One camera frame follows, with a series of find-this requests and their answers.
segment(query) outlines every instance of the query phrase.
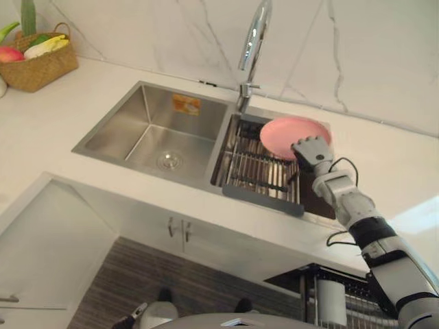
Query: white countertop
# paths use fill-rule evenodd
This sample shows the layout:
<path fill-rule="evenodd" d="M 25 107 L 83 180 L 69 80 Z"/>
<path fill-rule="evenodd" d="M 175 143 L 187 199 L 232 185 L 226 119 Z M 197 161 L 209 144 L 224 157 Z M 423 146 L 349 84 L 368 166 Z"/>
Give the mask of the white countertop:
<path fill-rule="evenodd" d="M 330 228 L 71 153 L 139 80 L 218 99 L 237 98 L 231 90 L 81 58 L 78 70 L 37 93 L 10 88 L 0 99 L 0 215 L 49 172 L 284 245 L 311 261 L 357 274 L 366 271 L 358 248 L 326 247 L 334 232 Z M 349 157 L 359 169 L 360 189 L 439 273 L 437 139 L 258 96 L 250 105 L 327 122 L 337 155 Z"/>

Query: robotic arm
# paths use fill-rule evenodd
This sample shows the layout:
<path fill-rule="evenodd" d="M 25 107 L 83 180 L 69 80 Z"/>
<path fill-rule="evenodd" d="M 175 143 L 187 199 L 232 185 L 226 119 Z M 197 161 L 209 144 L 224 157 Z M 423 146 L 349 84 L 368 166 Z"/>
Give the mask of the robotic arm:
<path fill-rule="evenodd" d="M 334 208 L 361 248 L 371 291 L 382 309 L 398 317 L 404 329 L 439 329 L 439 280 L 434 273 L 359 191 L 348 171 L 329 171 L 333 154 L 322 137 L 299 140 L 292 149 L 315 173 L 313 191 Z"/>

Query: faucet handle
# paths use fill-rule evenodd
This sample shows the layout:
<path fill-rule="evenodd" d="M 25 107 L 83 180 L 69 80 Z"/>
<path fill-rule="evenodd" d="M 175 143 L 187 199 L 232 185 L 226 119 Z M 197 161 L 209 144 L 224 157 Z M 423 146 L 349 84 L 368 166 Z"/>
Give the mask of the faucet handle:
<path fill-rule="evenodd" d="M 260 89 L 261 86 L 258 84 L 252 84 L 251 82 L 244 82 L 240 85 L 241 96 L 245 98 L 250 98 L 252 94 L 252 88 Z"/>

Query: marble wall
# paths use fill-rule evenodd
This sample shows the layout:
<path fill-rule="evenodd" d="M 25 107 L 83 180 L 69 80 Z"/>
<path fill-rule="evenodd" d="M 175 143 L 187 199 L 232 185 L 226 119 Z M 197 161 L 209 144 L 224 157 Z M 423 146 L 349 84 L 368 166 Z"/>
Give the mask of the marble wall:
<path fill-rule="evenodd" d="M 81 56 L 236 88 L 258 0 L 35 0 Z M 1 0 L 0 23 L 20 0 Z M 273 0 L 261 95 L 439 135 L 438 0 Z"/>

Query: woven basket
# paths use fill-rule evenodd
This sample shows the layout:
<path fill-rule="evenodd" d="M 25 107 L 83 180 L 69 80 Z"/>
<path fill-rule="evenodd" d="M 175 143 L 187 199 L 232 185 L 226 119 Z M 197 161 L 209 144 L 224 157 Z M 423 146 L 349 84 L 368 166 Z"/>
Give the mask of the woven basket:
<path fill-rule="evenodd" d="M 70 27 L 66 23 L 59 23 L 53 32 L 44 33 L 50 37 L 59 36 L 56 30 L 64 25 L 69 33 L 66 38 L 70 39 Z M 24 52 L 32 41 L 41 34 L 32 34 L 15 40 L 10 46 Z M 78 60 L 71 45 L 51 51 L 42 56 L 19 62 L 0 63 L 0 75 L 11 86 L 27 92 L 35 92 L 46 86 L 60 76 L 78 68 Z"/>

